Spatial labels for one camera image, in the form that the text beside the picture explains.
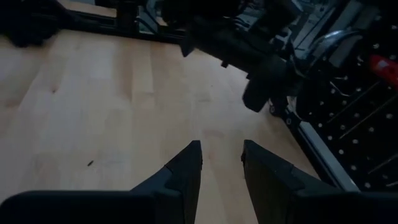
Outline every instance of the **red object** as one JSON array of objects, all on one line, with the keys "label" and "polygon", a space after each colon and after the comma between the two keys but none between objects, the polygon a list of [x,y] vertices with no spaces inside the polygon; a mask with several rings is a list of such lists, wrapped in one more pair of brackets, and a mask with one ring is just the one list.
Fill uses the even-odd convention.
[{"label": "red object", "polygon": [[398,64],[380,55],[370,58],[371,70],[379,77],[387,80],[398,89]]}]

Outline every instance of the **metal frame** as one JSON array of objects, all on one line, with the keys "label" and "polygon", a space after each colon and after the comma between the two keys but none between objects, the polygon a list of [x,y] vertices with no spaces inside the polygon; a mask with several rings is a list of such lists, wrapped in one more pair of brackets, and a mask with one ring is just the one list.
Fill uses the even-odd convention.
[{"label": "metal frame", "polygon": [[[152,16],[140,17],[140,7],[145,8],[145,6],[141,6],[135,1],[119,1],[116,8],[116,17],[100,16],[91,13],[68,10],[68,12],[73,16],[76,16],[77,19],[75,21],[63,23],[62,27],[64,29],[79,30],[83,32],[130,37],[170,44],[180,43],[185,35],[183,30],[173,30],[167,26],[161,26],[158,23],[156,23],[157,28],[153,29],[149,24],[153,24],[156,21],[148,21],[148,18],[154,19]],[[53,15],[53,12],[45,8],[32,13],[32,16],[53,19],[55,21],[57,20]],[[147,30],[151,31],[140,31],[139,24],[144,25]]]},{"label": "metal frame", "polygon": [[301,121],[289,107],[280,116],[322,181],[341,190],[360,191],[311,124]]}]

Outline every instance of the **black plastic part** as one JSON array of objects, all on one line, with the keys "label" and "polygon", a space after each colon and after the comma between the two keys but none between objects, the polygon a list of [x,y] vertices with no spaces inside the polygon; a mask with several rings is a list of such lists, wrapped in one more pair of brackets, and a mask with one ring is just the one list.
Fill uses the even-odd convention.
[{"label": "black plastic part", "polygon": [[299,195],[339,192],[250,140],[244,141],[242,160],[259,223],[288,223]]},{"label": "black plastic part", "polygon": [[343,192],[245,140],[244,175],[259,223],[388,223],[398,194]]},{"label": "black plastic part", "polygon": [[249,83],[243,93],[244,105],[259,112],[268,100],[280,95],[287,76],[286,63],[276,55],[264,57],[256,69],[249,73]]},{"label": "black plastic part", "polygon": [[33,191],[0,206],[1,223],[191,223],[201,175],[200,141],[192,141],[131,191]]}]

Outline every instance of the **light wood surface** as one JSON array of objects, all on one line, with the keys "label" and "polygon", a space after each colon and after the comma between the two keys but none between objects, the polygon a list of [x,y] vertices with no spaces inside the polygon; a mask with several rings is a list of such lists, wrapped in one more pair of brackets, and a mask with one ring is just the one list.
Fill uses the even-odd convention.
[{"label": "light wood surface", "polygon": [[194,139],[196,223],[257,222],[244,139],[315,175],[280,119],[244,107],[245,74],[202,52],[63,30],[43,48],[1,37],[0,56],[0,202],[35,189],[128,190]]}]

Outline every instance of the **black pegboard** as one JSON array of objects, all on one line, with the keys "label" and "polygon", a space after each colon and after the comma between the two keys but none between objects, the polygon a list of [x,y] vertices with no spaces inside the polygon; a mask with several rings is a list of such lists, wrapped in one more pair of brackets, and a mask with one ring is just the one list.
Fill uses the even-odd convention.
[{"label": "black pegboard", "polygon": [[376,16],[340,68],[322,60],[313,70],[329,80],[313,96],[308,121],[364,191],[398,191],[398,86],[370,65],[372,55],[397,62],[395,22]]}]

